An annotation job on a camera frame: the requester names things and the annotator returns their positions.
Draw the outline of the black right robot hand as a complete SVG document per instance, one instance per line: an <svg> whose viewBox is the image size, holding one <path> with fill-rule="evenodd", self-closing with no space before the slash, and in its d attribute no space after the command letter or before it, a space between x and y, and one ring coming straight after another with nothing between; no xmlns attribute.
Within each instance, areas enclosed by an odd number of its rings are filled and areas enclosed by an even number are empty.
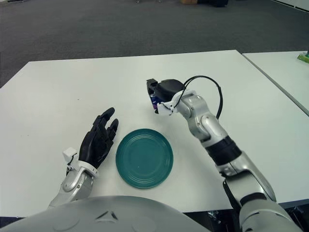
<svg viewBox="0 0 309 232"><path fill-rule="evenodd" d="M166 79L161 82L155 79L147 80L147 92L150 97L154 112L160 114L163 109L172 113L176 103L173 100L175 94L183 90L184 84L176 79Z"/></svg>

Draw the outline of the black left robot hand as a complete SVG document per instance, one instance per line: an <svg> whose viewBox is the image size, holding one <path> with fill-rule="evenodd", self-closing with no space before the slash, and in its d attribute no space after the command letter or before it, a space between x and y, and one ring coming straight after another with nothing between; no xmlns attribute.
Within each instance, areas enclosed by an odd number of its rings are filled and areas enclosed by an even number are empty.
<svg viewBox="0 0 309 232"><path fill-rule="evenodd" d="M113 120L109 127L106 127L114 112L115 109L111 107L97 116L80 147L79 160L89 163L96 169L106 159L116 136L119 125L117 118Z"/></svg>

